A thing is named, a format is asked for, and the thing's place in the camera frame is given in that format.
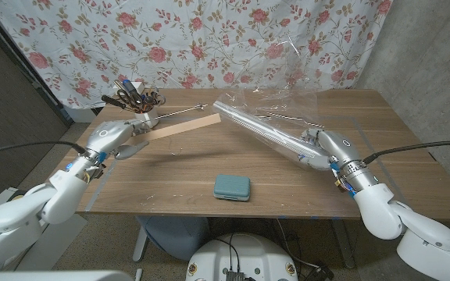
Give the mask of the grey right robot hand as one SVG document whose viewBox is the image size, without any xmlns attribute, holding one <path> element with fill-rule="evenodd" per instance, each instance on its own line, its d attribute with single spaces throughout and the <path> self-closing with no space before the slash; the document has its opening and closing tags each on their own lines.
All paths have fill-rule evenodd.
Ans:
<svg viewBox="0 0 450 281">
<path fill-rule="evenodd" d="M 303 164 L 314 169 L 334 169 L 345 173 L 365 168 L 355 145 L 340 133 L 311 128 L 302 133 L 302 139 L 320 150 L 319 155 L 299 155 L 298 159 Z"/>
</svg>

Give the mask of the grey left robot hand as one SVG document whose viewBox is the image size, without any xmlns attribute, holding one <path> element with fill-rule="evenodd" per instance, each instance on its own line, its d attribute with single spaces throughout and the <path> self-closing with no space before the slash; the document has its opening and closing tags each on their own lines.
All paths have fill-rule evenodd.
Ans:
<svg viewBox="0 0 450 281">
<path fill-rule="evenodd" d="M 148 124 L 139 119 L 103 122 L 89 136 L 86 149 L 98 162 L 104 162 L 110 154 L 118 160 L 128 159 L 148 145 L 148 142 L 132 145 L 126 145 L 126 142 L 133 136 L 148 132 L 148 129 Z"/>
</svg>

